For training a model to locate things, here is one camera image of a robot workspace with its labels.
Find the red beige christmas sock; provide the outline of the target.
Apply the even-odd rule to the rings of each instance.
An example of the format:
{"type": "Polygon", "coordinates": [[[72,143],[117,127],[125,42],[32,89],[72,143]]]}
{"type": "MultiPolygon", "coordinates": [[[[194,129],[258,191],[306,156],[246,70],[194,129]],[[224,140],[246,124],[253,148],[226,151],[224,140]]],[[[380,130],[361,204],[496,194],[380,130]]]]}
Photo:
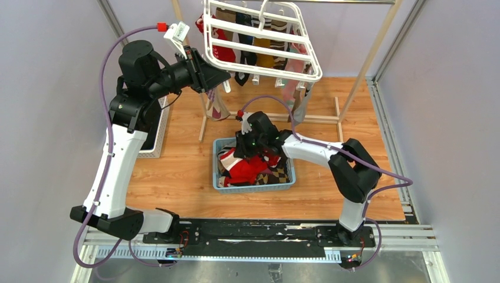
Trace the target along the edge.
{"type": "Polygon", "coordinates": [[[247,159],[234,156],[235,147],[224,147],[216,155],[217,166],[221,176],[218,187],[252,186],[258,178],[272,173],[283,158],[268,153],[247,159]]]}

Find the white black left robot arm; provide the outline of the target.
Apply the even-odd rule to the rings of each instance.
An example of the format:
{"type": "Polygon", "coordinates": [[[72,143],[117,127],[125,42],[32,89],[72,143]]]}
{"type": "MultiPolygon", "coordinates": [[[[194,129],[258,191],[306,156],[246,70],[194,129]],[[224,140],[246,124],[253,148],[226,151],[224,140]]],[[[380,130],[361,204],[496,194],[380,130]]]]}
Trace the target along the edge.
{"type": "Polygon", "coordinates": [[[119,57],[122,71],[117,94],[107,117],[111,129],[94,181],[82,205],[70,211],[70,218],[123,240],[138,234],[158,233],[167,243],[181,235],[179,216],[166,209],[140,211],[126,206],[131,174],[144,143],[156,136],[162,107],[159,99],[180,94],[185,87],[197,93],[212,90],[229,80],[227,71],[208,64],[199,52],[184,47],[185,56],[169,64],[145,40],[132,41],[119,57]]]}

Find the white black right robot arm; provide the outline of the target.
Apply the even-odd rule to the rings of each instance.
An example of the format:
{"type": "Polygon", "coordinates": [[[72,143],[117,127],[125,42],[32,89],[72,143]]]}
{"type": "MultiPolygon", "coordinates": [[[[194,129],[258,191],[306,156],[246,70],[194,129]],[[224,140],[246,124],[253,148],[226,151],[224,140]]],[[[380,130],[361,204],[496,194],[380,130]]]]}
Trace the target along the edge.
{"type": "Polygon", "coordinates": [[[363,145],[356,139],[344,143],[308,139],[291,130],[278,130],[261,112],[238,111],[241,130],[236,133],[236,156],[287,157],[330,169],[344,198],[336,234],[343,245],[361,237],[368,194],[377,186],[381,173],[363,145]]]}

